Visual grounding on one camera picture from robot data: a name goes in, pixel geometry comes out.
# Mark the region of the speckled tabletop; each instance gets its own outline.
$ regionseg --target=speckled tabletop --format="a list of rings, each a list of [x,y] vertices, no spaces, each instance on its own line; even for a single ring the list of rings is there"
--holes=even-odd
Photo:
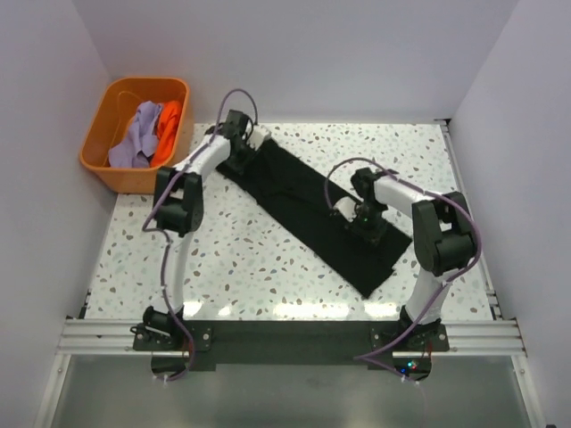
[[[267,124],[276,141],[325,175],[334,164],[364,156],[396,169],[425,189],[457,188],[437,125]],[[196,125],[193,144],[207,125]],[[347,165],[333,180],[347,190],[361,165]],[[160,295],[164,248],[159,235],[143,234],[151,196],[120,195],[97,262],[87,318],[139,319]],[[218,172],[207,179],[205,216],[186,262],[185,317],[196,319],[395,319],[412,293],[418,272],[412,245],[393,276],[368,300],[317,258],[247,193]],[[385,217],[406,234],[409,218]],[[174,248],[179,246],[175,238]],[[444,320],[492,319],[481,269],[458,279],[443,306]]]

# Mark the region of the purple cloth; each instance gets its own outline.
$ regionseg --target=purple cloth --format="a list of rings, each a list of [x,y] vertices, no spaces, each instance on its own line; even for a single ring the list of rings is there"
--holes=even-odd
[[[161,116],[162,104],[146,101],[137,107],[133,123],[123,141],[109,151],[109,164],[114,168],[149,168],[149,160],[157,150],[159,139],[154,125]]]

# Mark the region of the orange cloth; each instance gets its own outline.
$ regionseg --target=orange cloth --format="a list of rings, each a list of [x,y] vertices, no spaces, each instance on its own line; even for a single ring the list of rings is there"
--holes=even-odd
[[[167,161],[175,145],[178,123],[182,114],[182,105],[178,101],[169,101],[162,105],[162,113],[157,123],[159,143],[151,160],[151,167],[159,167]]]

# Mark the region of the folded clothing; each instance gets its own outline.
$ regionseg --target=folded clothing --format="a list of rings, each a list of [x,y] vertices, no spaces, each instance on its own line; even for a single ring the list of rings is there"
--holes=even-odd
[[[109,151],[109,164],[113,168],[149,168],[149,159],[159,143],[154,127],[162,110],[162,104],[150,101],[137,107],[125,138]]]
[[[157,124],[157,136],[159,143],[151,160],[151,167],[159,167],[164,164],[175,145],[178,123],[182,114],[182,104],[178,101],[170,101],[162,106],[162,113]]]
[[[325,178],[273,140],[263,144],[243,175],[224,164],[218,171],[253,196],[364,297],[391,276],[393,265],[411,243],[393,225],[376,247],[345,230],[339,218],[330,215],[323,190]],[[334,202],[350,196],[334,183],[330,195]]]

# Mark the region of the black cloth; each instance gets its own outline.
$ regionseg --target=black cloth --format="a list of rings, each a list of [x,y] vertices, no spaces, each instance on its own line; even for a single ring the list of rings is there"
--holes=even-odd
[[[263,144],[242,176],[224,164],[218,171],[253,196],[364,297],[391,276],[393,265],[410,245],[410,238],[392,225],[376,247],[345,230],[330,215],[325,178],[273,140]],[[333,203],[350,196],[334,183],[330,183],[329,194]]]

